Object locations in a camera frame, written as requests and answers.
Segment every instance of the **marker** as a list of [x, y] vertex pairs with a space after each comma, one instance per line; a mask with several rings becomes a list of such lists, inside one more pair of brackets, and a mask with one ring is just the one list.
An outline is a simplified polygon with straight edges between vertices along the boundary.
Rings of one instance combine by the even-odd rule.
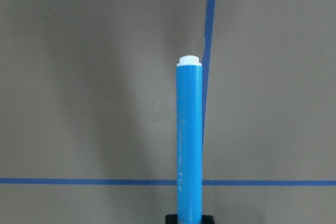
[[176, 67], [177, 218], [202, 219], [202, 64], [183, 56]]

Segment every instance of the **marker body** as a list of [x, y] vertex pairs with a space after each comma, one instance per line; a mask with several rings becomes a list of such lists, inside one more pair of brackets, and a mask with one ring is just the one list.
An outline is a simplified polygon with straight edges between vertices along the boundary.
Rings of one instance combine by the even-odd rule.
[[202, 218], [202, 65], [198, 59], [193, 65], [188, 65], [188, 61], [186, 65], [181, 64], [181, 59], [176, 67], [177, 217], [179, 223], [199, 224]]

